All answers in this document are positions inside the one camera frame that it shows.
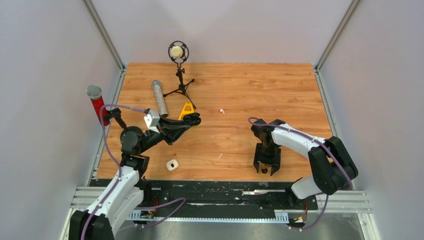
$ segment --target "white wall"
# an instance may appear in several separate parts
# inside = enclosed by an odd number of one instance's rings
[[[80,0],[0,1],[0,239],[59,238],[101,129],[85,88],[118,68]]]
[[[316,64],[351,0],[93,0],[122,60]]]
[[[362,1],[322,71],[383,240],[424,234],[423,9]]]

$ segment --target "silver microphone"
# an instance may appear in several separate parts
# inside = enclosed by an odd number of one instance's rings
[[[158,80],[154,80],[151,83],[153,88],[154,96],[156,97],[157,108],[159,109],[159,114],[162,117],[168,117],[167,104],[165,103],[164,93],[162,92],[162,84]]]

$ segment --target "yellow object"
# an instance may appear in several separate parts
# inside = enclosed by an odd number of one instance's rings
[[[193,109],[193,104],[191,102],[186,102],[184,104],[184,107],[182,108],[182,111],[179,115],[178,120],[183,120],[183,117],[187,114],[192,114],[194,113],[195,110]]]
[[[174,46],[171,49],[171,54],[174,58],[179,59],[183,56],[183,49],[180,46]]]

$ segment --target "floor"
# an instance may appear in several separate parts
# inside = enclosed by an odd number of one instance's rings
[[[308,213],[307,225],[314,223],[317,216],[317,213]],[[283,223],[257,222],[165,221],[142,229],[135,228],[132,221],[126,221],[121,228],[124,230],[118,232],[116,240],[365,240],[355,213],[326,213],[316,227],[303,232],[289,230]]]
[[[273,176],[257,173],[253,167],[256,143],[248,117],[266,122],[280,119],[308,134],[331,137],[331,130],[310,64],[184,63],[184,81],[195,82],[188,95],[197,106],[202,122],[189,129],[177,142],[165,142],[143,153],[150,157],[147,179],[295,181],[311,174],[309,160],[282,147],[281,168]],[[157,110],[151,84],[162,83],[164,93],[178,87],[174,63],[131,63],[128,66],[118,104]],[[170,119],[177,119],[187,98],[172,94],[165,98]],[[128,126],[146,130],[143,114],[122,109]],[[121,156],[116,122],[107,142],[115,157]],[[166,169],[177,159],[179,168]],[[98,178],[112,178],[117,167],[104,150]]]

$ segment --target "wooden surface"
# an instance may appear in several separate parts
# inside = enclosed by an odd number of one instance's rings
[[[188,95],[197,106],[201,124],[189,129],[174,145],[164,141],[144,152],[150,157],[147,179],[295,181],[311,174],[309,160],[282,147],[281,168],[273,176],[253,167],[256,143],[248,117],[266,122],[280,119],[311,135],[328,138],[330,126],[310,64],[184,63],[185,83],[195,82]],[[118,104],[158,109],[151,84],[162,83],[164,93],[178,87],[173,63],[131,63]],[[169,118],[177,119],[188,100],[177,93],[165,98]],[[144,114],[122,109],[128,126],[146,130]],[[121,128],[114,121],[107,142],[120,161]],[[165,164],[177,159],[179,168]],[[116,165],[104,150],[98,178],[112,178]]]

